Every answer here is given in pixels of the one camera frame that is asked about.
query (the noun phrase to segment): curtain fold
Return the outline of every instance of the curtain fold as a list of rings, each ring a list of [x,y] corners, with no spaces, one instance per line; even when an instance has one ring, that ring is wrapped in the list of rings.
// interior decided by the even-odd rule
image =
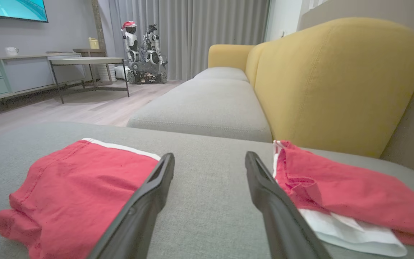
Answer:
[[[189,80],[207,68],[214,44],[262,43],[269,0],[110,0],[116,54],[124,56],[120,31],[137,23],[139,45],[156,23],[169,79]]]

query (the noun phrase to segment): wall-mounted television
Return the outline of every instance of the wall-mounted television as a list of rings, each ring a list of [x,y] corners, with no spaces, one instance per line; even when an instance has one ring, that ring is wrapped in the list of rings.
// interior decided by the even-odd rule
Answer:
[[[47,23],[43,0],[0,0],[0,18]]]

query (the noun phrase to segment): mug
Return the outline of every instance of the mug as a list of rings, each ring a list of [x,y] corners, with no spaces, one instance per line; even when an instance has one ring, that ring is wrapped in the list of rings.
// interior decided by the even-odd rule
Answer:
[[[7,56],[17,56],[18,55],[18,49],[16,47],[7,47],[5,48],[6,55]]]

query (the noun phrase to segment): light wood floor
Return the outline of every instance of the light wood floor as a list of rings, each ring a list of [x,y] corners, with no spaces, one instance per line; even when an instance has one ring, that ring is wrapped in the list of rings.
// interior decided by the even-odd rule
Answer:
[[[0,102],[0,134],[33,123],[58,121],[124,127],[134,111],[182,82],[169,80],[166,84],[129,85],[130,97],[124,91],[65,95],[65,104],[56,90],[13,98],[7,101],[8,108]],[[125,87],[125,82],[118,81],[113,86]]]

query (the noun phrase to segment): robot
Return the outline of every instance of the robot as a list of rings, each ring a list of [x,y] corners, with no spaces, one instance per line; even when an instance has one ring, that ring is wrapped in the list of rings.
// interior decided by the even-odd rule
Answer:
[[[138,38],[135,35],[137,25],[131,21],[122,25],[122,38],[130,68],[127,79],[131,84],[167,82],[166,72],[159,73],[161,65],[166,69],[167,61],[159,50],[159,36],[154,34],[156,30],[156,24],[149,26],[139,53]]]
[[[135,35],[135,32],[137,31],[137,24],[131,21],[125,22],[122,25],[121,31],[124,33],[122,38],[124,39],[124,47],[129,64],[131,62],[140,61],[138,53],[138,39]]]

